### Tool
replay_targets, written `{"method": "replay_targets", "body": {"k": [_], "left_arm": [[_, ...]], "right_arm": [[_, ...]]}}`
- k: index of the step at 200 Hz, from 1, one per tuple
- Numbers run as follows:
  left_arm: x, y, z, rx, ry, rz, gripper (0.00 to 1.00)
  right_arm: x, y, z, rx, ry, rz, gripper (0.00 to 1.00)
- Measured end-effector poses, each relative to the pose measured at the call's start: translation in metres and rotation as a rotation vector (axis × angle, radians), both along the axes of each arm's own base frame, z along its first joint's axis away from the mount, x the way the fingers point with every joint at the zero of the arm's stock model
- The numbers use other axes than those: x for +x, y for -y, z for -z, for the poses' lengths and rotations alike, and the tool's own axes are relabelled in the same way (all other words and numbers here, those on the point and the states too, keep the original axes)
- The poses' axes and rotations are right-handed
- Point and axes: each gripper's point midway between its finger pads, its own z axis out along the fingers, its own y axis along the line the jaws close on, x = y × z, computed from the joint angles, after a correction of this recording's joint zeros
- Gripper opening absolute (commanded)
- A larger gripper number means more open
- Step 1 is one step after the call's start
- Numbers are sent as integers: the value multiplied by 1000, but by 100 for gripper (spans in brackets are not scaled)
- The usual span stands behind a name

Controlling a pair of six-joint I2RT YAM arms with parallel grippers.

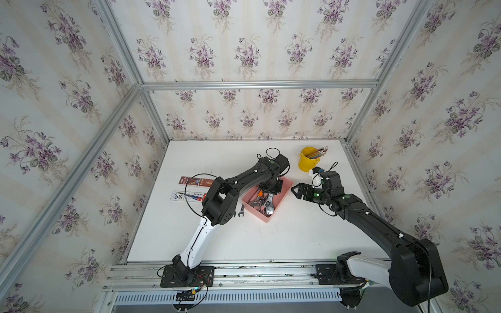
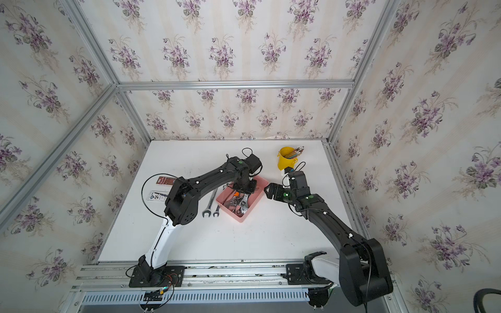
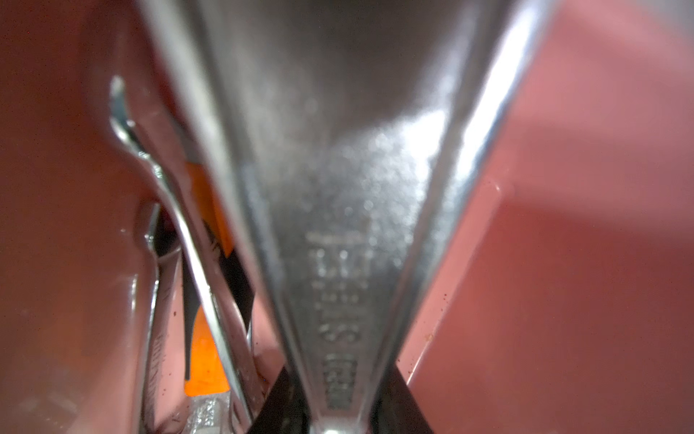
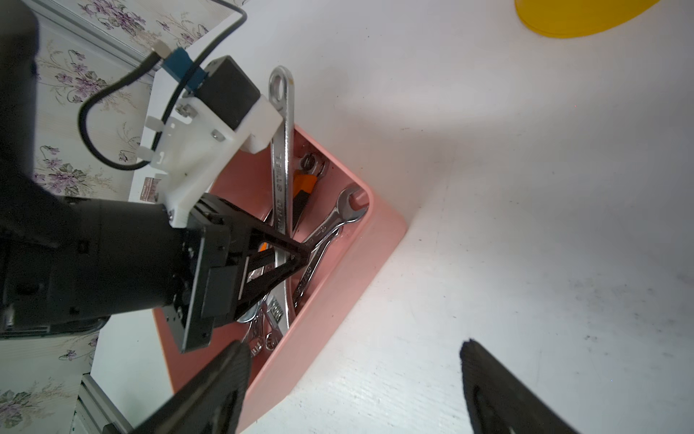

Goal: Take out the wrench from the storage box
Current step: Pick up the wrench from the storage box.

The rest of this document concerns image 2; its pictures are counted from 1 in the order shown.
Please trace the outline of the pink plastic storage box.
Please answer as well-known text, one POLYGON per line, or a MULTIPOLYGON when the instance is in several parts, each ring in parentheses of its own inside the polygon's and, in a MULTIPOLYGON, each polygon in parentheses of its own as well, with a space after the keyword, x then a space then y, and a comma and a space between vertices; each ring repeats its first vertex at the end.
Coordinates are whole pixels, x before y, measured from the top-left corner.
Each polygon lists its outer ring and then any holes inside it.
POLYGON ((216 197, 219 209, 231 216, 237 222, 243 223, 249 216, 263 197, 264 188, 268 186, 269 183, 260 176, 256 176, 253 180, 257 182, 257 186, 251 194, 238 192, 236 189, 233 189, 232 184, 229 184, 225 186, 222 193, 216 197))

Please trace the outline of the large combination wrench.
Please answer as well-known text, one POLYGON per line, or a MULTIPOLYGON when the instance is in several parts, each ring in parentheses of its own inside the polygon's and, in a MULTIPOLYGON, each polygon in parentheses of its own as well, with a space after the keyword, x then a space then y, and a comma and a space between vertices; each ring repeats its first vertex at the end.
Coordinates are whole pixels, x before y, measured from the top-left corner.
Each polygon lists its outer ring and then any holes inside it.
POLYGON ((209 218, 212 215, 212 207, 213 207, 213 203, 215 201, 215 197, 217 195, 217 191, 218 191, 218 189, 215 189, 211 193, 211 197, 210 197, 210 200, 207 204, 207 207, 205 208, 205 210, 202 211, 203 218, 209 218))

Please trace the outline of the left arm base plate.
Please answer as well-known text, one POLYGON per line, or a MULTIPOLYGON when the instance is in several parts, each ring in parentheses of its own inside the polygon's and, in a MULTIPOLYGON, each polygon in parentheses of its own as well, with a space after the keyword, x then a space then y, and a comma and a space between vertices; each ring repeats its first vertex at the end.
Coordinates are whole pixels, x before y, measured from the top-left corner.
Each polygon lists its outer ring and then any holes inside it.
POLYGON ((154 270, 147 279, 138 266, 134 266, 130 274, 129 288, 160 288, 171 284, 178 288, 182 285, 185 270, 184 266, 164 266, 154 270))

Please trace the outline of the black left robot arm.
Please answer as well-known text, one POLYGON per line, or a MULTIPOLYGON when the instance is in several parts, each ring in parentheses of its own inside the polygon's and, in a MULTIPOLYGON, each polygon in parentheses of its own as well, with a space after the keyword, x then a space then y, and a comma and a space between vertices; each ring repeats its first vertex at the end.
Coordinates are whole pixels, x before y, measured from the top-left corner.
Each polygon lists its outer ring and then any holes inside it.
POLYGON ((166 265, 178 230, 192 222, 198 214, 199 201, 208 193, 227 183, 244 194, 251 194, 257 188, 257 176, 262 169, 261 160, 254 154, 241 159, 228 157, 226 162, 201 176, 174 181, 165 200, 163 223, 147 253, 138 259, 137 268, 147 279, 166 265))

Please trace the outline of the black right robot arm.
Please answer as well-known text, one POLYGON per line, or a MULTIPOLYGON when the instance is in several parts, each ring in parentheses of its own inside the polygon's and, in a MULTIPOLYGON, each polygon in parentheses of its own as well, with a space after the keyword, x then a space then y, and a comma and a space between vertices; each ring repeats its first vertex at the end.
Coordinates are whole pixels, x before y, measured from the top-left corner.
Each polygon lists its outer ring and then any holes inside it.
POLYGON ((289 271, 288 280, 296 284, 313 284, 313 293, 322 293, 338 285, 353 306, 366 305, 393 293, 382 245, 376 239, 366 239, 345 224, 320 195, 311 192, 304 172, 291 171, 287 176, 287 186, 270 183, 264 189, 267 198, 287 203, 293 213, 315 225, 339 255, 329 260, 325 251, 309 254, 304 258, 301 270, 289 271))

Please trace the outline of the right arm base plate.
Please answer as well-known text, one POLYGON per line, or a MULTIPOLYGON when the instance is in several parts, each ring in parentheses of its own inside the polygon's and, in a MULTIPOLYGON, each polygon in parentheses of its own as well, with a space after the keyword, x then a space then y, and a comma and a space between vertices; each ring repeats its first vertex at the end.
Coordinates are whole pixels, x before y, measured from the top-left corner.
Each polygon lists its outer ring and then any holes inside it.
POLYGON ((330 280, 316 275, 311 266, 303 263, 286 264, 286 273, 283 277, 289 285, 326 285, 331 284, 330 280))

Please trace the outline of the large forged steel wrench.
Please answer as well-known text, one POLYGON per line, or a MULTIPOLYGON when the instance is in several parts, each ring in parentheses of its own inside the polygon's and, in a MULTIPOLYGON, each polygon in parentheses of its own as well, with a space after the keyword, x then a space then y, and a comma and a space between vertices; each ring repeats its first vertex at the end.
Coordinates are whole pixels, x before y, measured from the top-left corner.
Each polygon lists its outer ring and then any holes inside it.
POLYGON ((237 210, 236 210, 237 216, 243 217, 246 214, 246 212, 248 211, 248 209, 249 209, 248 199, 249 199, 249 195, 244 194, 242 197, 242 200, 240 202, 240 205, 237 206, 237 210))

